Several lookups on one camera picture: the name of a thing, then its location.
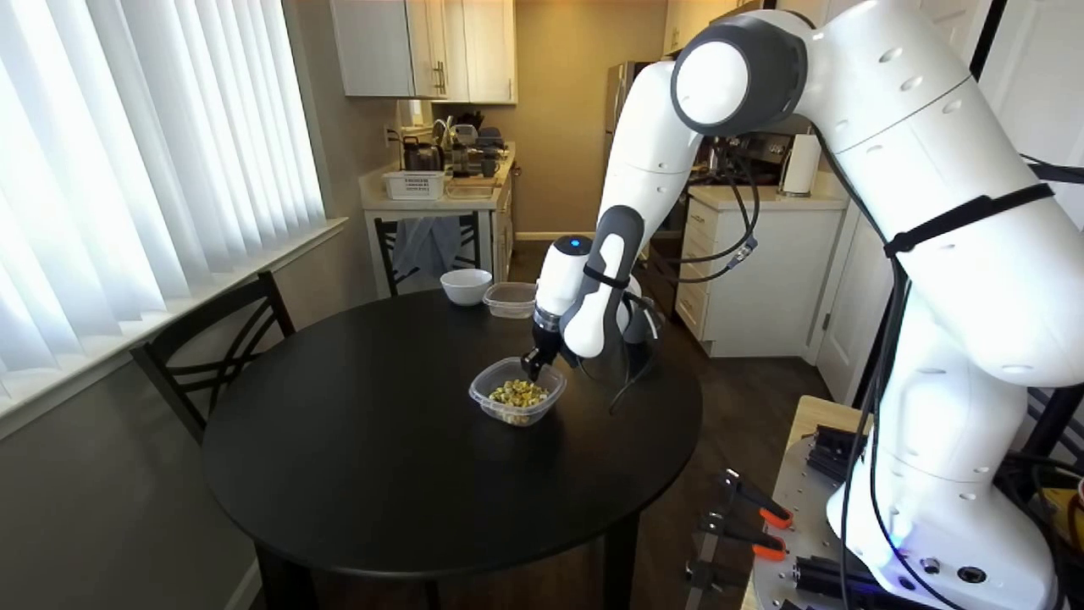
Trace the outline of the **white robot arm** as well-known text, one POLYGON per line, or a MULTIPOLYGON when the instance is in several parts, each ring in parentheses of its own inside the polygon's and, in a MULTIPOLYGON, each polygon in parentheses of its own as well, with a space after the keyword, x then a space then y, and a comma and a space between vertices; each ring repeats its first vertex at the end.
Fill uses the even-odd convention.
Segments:
POLYGON ((900 301, 877 423, 828 520, 896 597, 1055 610, 1056 562, 999 486, 1034 387, 1084 381, 1084 238, 909 0, 814 28, 743 11, 647 64, 616 126, 596 232, 541 265, 527 369, 639 342, 631 267, 708 134, 806 117, 884 238, 900 301))

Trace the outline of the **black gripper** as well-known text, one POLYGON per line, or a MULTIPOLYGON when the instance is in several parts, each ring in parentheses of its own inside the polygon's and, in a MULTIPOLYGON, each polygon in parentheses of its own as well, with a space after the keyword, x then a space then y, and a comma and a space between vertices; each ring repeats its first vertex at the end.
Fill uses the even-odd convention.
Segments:
POLYGON ((532 318, 532 353, 521 354, 521 371, 527 381, 538 381, 541 366, 549 366, 566 347, 555 316, 538 310, 532 318))

